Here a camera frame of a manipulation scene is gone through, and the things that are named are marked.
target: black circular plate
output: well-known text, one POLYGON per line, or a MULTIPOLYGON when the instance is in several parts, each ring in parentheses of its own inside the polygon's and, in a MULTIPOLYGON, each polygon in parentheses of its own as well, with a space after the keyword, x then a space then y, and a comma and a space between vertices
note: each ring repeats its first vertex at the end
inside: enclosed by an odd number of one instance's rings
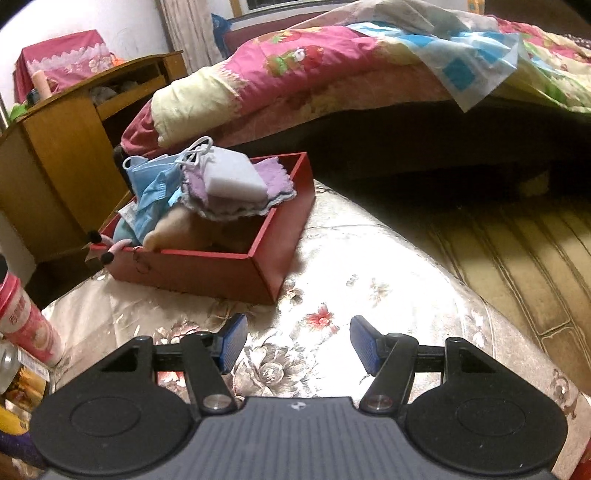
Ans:
POLYGON ((178 449, 191 428, 183 400, 148 381, 107 375, 89 390, 56 392, 31 420, 35 446, 63 472, 119 476, 140 471, 178 449))
POLYGON ((463 375, 408 406, 406 430, 422 452, 473 475, 514 475, 554 464, 567 433, 564 414, 524 381, 463 375))

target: pink cylindrical container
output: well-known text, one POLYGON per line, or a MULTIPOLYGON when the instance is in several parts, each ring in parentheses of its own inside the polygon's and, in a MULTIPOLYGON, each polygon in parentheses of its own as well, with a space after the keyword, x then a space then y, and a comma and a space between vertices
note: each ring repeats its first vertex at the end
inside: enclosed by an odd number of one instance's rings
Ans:
POLYGON ((63 356, 59 334, 31 301, 20 279, 8 271, 1 254, 0 333, 49 367, 63 356))

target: red box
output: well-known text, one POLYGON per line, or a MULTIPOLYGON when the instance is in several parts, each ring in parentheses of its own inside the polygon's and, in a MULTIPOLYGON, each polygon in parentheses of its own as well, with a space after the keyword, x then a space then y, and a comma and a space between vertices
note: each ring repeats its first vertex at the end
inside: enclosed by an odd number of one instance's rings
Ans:
MULTIPOLYGON (((253 158, 252 162, 267 157, 253 158)), ((274 304, 316 194, 306 153, 279 155, 289 172, 297 196, 271 209, 247 254, 162 250, 147 252, 127 247, 115 255, 107 269, 113 278, 151 287, 208 297, 274 304)), ((103 233, 113 236, 116 215, 103 233)), ((100 255, 104 245, 91 245, 100 255)))

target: purple cloth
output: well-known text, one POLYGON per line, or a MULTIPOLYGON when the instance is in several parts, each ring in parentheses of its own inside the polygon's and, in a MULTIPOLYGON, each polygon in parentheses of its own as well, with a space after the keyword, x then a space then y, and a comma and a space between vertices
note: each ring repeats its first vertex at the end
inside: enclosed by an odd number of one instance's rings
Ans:
POLYGON ((252 203, 207 195, 201 170, 185 167, 181 201, 205 218, 223 221, 241 216, 266 215, 271 207, 296 196, 294 184, 278 157, 261 160, 254 167, 267 184, 267 200, 252 203))

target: wooden desk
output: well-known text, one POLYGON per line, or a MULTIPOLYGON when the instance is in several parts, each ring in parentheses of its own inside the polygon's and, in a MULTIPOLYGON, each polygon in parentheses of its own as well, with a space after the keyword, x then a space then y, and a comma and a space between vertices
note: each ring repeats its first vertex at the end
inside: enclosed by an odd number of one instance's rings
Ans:
POLYGON ((187 75, 181 52, 99 73, 32 107, 0 137, 0 209, 37 262, 79 249, 127 192, 112 158, 126 126, 158 89, 187 75), (90 89, 138 85, 95 106, 90 89))

